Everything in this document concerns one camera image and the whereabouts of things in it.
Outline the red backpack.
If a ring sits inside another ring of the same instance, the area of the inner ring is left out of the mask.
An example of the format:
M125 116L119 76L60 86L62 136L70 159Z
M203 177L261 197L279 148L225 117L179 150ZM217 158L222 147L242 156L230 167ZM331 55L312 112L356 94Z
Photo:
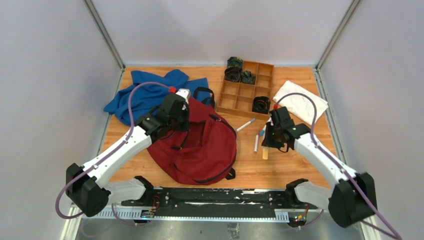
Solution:
M149 155L180 184L211 185L222 179L233 180L237 133L215 111L213 91L196 88L188 105L188 131L157 140L147 148Z

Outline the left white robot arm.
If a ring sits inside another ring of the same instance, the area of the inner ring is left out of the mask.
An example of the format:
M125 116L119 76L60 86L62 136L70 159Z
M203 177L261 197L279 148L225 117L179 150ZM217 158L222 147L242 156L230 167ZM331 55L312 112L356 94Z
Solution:
M142 177L118 182L111 182L110 178L136 154L169 132L188 128L190 95L185 88L170 93L159 107L141 116L103 153L81 166L73 163L66 169L66 195L82 214L93 217L107 205L127 200L135 200L142 207L152 203L153 193Z

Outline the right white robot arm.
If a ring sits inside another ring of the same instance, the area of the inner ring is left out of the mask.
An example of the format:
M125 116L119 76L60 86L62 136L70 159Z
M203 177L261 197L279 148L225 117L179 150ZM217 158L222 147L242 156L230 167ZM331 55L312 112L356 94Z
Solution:
M324 147L304 123L295 124L286 107L270 112L262 146L294 150L308 160L325 178L329 187L321 187L305 178L286 185L285 201L292 209L309 204L327 210L342 228L375 214L377 198L373 177L358 173Z

